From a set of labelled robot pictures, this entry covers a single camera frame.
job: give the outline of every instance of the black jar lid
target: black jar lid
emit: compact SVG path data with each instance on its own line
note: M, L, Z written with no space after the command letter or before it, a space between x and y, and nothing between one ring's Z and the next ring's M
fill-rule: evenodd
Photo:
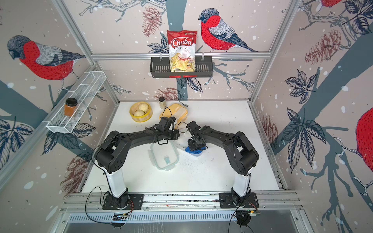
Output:
M75 98L68 98L66 100L66 105L70 107L74 107L78 104L78 101Z

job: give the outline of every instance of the yellow steamer basket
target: yellow steamer basket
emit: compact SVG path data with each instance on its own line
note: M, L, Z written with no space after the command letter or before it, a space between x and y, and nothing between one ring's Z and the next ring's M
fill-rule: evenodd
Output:
M147 104L149 109L145 112L145 114L143 116L139 116L139 117L134 116L135 111L138 110L138 106L142 103ZM147 102L137 102L137 103L135 103L134 105L131 106L131 108L129 109L129 114L131 115L131 117L134 121L145 122L145 121L147 121L151 118L151 116L153 115L153 110L151 109L150 104L148 104Z

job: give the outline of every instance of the black wall basket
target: black wall basket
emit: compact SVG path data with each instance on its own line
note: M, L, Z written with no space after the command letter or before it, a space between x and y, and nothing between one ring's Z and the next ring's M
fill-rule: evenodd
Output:
M152 57L150 60L150 73L153 78L210 78L212 77L212 57L195 57L194 72L171 72L170 58Z

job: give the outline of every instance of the jar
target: jar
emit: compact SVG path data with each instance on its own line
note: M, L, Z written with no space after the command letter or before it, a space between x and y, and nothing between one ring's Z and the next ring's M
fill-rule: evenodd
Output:
M78 105L78 101L75 98L67 98L65 103L65 116L72 117L75 112L75 108Z

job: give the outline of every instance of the yellow container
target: yellow container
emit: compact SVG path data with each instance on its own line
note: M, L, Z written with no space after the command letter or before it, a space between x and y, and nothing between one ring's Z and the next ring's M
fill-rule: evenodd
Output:
M139 105L142 104L142 103L146 103L148 105L149 109L142 116L139 116L139 117L134 116L135 111L138 110ZM147 121L151 118L151 116L153 115L153 110L151 109L150 104L148 104L147 102L137 102L136 104L131 106L131 108L129 109L129 114L131 115L131 117L134 121L145 122L145 121Z
M171 117L171 113L172 113L172 116L174 116L176 118L176 124L175 124L175 128L174 129L177 129L178 128L178 124L180 122L182 122L182 121L185 121L185 119L187 118L188 110L187 110L186 107L181 106L180 104L173 104L173 105L171 105L168 108L166 108L165 111L162 112L159 115L159 120L161 119L162 114L163 114L164 117Z

